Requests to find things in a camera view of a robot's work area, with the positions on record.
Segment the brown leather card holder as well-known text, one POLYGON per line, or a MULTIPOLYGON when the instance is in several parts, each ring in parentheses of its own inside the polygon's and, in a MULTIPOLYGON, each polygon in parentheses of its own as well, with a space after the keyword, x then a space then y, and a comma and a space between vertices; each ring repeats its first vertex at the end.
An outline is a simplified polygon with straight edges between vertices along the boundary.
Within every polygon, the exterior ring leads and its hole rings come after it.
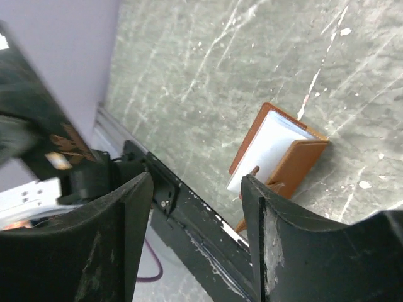
POLYGON ((247 174, 291 198, 329 140, 271 103, 263 103, 230 167, 227 190, 241 193, 247 174))

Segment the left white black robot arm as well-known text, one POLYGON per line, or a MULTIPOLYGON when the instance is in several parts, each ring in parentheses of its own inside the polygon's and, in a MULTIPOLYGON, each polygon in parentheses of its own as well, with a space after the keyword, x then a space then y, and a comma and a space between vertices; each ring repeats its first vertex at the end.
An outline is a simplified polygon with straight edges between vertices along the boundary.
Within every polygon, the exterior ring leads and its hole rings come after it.
POLYGON ((126 155, 113 159, 100 150, 96 154, 99 162, 74 170, 66 154, 51 153, 50 162, 63 168, 65 175, 3 191, 1 230, 32 228, 52 216, 85 208, 147 172, 143 160, 126 155))

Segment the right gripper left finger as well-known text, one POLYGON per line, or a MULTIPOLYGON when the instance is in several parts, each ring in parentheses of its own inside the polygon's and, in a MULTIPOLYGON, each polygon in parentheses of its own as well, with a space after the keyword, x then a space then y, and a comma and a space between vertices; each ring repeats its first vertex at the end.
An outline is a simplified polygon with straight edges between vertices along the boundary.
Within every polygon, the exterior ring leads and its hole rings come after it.
POLYGON ((1 232, 1 300, 131 301, 152 195, 143 173, 44 226, 1 232))

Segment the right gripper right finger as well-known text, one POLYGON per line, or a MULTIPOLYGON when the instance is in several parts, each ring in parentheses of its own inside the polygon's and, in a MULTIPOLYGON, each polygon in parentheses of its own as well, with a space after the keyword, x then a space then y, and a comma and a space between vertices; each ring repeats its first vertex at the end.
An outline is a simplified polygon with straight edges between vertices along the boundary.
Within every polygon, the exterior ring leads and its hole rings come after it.
POLYGON ((259 301, 402 300, 400 210, 345 225, 250 175, 241 195, 259 301))

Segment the black credit card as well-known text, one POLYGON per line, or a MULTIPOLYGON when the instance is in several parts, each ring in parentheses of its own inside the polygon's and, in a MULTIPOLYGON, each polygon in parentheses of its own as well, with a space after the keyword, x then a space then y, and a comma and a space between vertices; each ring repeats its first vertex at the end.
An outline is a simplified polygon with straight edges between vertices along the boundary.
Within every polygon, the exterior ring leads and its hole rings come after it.
POLYGON ((1 22, 1 162, 11 157, 41 181, 102 163, 1 22))

